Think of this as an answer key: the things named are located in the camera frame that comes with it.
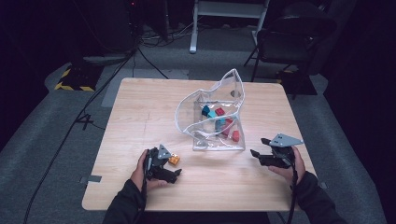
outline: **hand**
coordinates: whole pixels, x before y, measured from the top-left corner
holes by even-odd
[[[139,188],[140,192],[142,192],[142,187],[143,187],[143,178],[144,178],[144,168],[143,168],[143,163],[146,158],[146,154],[148,153],[148,150],[144,150],[142,155],[139,158],[139,161],[137,162],[136,169],[132,172],[131,175],[131,180],[134,182],[134,184]],[[158,179],[151,179],[147,180],[147,190],[155,189],[158,187],[165,186],[167,184],[166,181],[164,180],[158,180]]]
[[[298,175],[297,179],[297,185],[300,183],[300,181],[303,179],[303,176],[305,174],[305,165],[304,161],[301,158],[300,152],[298,151],[297,147],[291,147],[294,152],[294,157],[295,157],[295,165],[296,165],[296,171]],[[282,175],[286,181],[289,183],[289,185],[292,185],[292,179],[293,179],[293,170],[291,167],[288,169],[283,169],[275,166],[269,166],[268,170],[278,174]]]

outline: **wooden table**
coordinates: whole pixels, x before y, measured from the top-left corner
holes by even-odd
[[[193,151],[192,138],[180,133],[175,112],[190,93],[209,90],[214,81],[125,78],[120,85],[82,206],[107,210],[135,169],[144,149],[163,144],[180,156],[183,169],[176,184],[148,193],[148,211],[289,211],[290,188],[283,177],[260,166],[250,149],[271,154],[261,138],[284,133],[302,139],[287,96],[279,84],[244,83],[241,109],[246,150]],[[305,145],[299,145],[306,169],[314,167]]]

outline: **sleeve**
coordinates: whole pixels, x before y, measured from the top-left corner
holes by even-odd
[[[134,223],[138,217],[139,209],[144,206],[145,200],[142,193],[129,179],[107,208],[103,224]]]
[[[347,223],[335,211],[335,205],[327,193],[318,186],[318,179],[309,172],[296,187],[297,203],[306,212],[311,224]]]

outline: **transparent plastic bag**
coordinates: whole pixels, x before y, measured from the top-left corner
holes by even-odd
[[[210,90],[197,90],[177,107],[177,129],[193,138],[194,150],[244,150],[245,136],[239,110],[245,92],[236,69]]]

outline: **person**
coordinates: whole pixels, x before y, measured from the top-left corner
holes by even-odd
[[[304,161],[297,147],[292,148],[295,156],[295,168],[298,174],[295,189],[296,200],[306,212],[309,221],[312,224],[347,223],[336,212],[332,199],[318,186],[318,179],[312,173],[305,170]],[[143,151],[136,169],[132,172],[131,178],[125,182],[122,190],[114,197],[111,205],[108,207],[103,220],[104,224],[132,224],[139,219],[139,215],[141,214],[139,212],[145,206],[144,199],[146,195],[143,195],[141,192],[144,178],[143,163],[147,152],[147,150]],[[291,167],[289,169],[283,169],[269,166],[268,169],[283,176],[290,185],[292,184],[293,171]],[[164,187],[166,184],[166,181],[163,180],[147,180],[147,191]],[[269,223],[268,217],[264,218],[264,220]]]

